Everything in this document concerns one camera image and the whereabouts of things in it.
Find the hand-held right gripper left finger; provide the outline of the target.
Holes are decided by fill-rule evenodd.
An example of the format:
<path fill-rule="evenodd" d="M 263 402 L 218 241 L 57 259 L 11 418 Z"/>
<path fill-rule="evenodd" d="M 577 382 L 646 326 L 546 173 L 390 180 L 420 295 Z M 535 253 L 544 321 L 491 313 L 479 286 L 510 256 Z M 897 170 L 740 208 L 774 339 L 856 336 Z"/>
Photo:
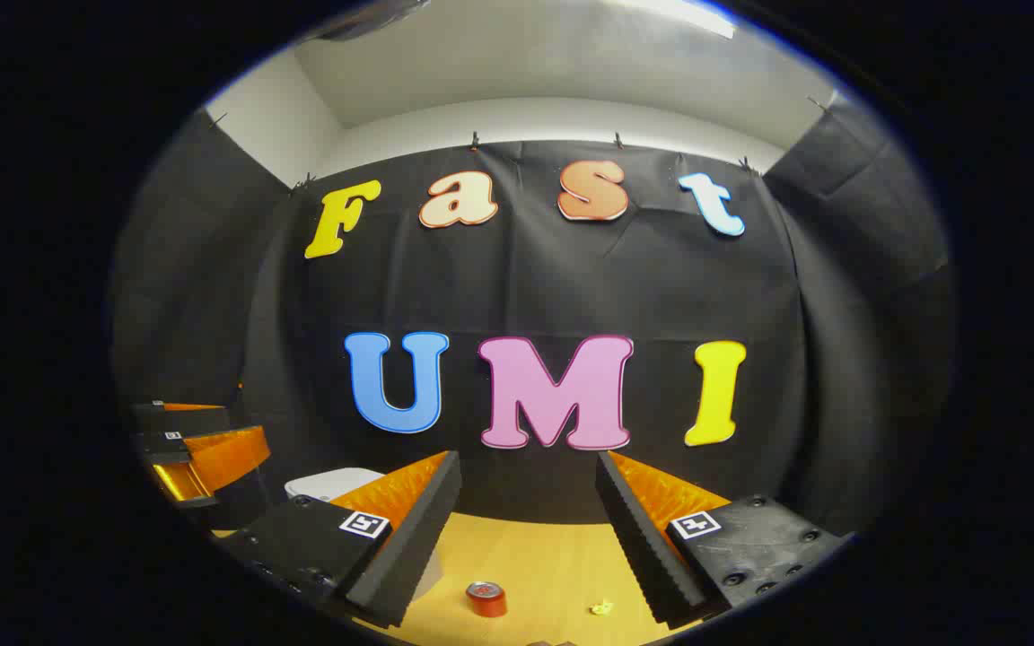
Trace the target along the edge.
<path fill-rule="evenodd" d="M 442 451 L 332 502 L 296 495 L 215 544 L 317 612 L 399 626 L 461 486 L 459 453 Z"/>

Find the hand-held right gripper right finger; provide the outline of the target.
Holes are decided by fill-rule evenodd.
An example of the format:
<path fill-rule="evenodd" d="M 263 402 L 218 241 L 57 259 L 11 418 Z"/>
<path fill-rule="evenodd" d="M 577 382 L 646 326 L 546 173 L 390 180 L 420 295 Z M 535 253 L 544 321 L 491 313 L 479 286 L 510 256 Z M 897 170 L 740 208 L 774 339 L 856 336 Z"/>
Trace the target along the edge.
<path fill-rule="evenodd" d="M 850 539 L 772 496 L 730 502 L 616 451 L 599 453 L 595 486 L 650 613 L 672 629 L 801 580 Z"/>

